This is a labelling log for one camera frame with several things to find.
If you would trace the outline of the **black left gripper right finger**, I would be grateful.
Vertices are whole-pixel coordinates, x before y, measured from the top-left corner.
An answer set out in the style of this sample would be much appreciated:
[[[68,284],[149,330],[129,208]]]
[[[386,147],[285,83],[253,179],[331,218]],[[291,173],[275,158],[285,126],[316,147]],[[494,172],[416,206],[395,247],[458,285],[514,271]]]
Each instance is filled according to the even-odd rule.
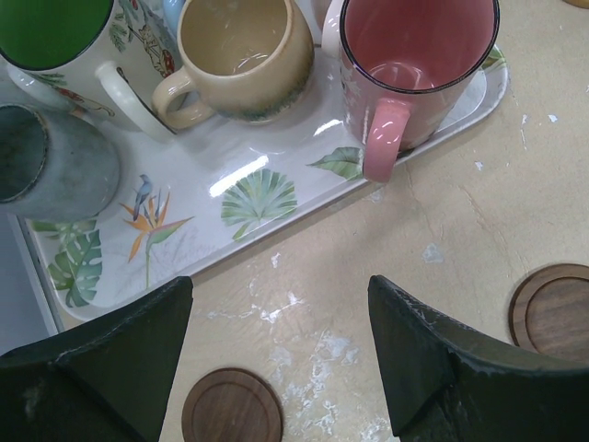
[[[369,318],[402,441],[585,441],[588,368],[494,339],[382,275]]]

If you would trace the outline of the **floral serving tray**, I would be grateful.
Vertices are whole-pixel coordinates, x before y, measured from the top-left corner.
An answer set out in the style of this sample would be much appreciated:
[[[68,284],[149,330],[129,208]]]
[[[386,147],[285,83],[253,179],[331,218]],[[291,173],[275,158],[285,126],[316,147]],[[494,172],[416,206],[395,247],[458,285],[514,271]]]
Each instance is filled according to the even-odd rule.
[[[99,215],[24,222],[54,321],[88,321],[179,275],[193,275],[360,188],[340,64],[317,52],[300,102],[262,126],[215,116],[169,145],[107,122],[121,181]]]

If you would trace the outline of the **dark walnut coaster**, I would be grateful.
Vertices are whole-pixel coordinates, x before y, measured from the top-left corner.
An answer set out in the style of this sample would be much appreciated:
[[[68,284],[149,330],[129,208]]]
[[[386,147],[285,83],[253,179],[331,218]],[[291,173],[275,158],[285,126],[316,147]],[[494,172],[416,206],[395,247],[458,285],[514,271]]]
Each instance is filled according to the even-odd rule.
[[[258,374],[241,367],[216,369],[191,388],[181,430],[186,441],[283,440],[280,399]]]
[[[532,272],[513,292],[508,325],[515,345],[586,364],[588,267],[557,263]]]

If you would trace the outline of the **grey stoneware cup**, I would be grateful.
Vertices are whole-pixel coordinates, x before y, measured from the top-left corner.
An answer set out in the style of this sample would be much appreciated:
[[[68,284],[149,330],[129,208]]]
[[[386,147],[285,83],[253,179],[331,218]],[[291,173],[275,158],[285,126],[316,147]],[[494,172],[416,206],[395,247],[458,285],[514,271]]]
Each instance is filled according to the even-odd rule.
[[[97,215],[121,177],[115,146],[92,124],[25,104],[1,106],[1,210],[49,223]]]

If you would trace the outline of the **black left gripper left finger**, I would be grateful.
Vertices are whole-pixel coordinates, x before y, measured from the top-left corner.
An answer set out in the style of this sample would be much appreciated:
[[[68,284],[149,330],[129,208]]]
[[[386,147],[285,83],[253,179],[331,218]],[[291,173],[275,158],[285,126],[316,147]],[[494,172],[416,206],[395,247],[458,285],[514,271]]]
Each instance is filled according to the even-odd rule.
[[[4,441],[157,441],[188,327],[192,280],[1,356]]]

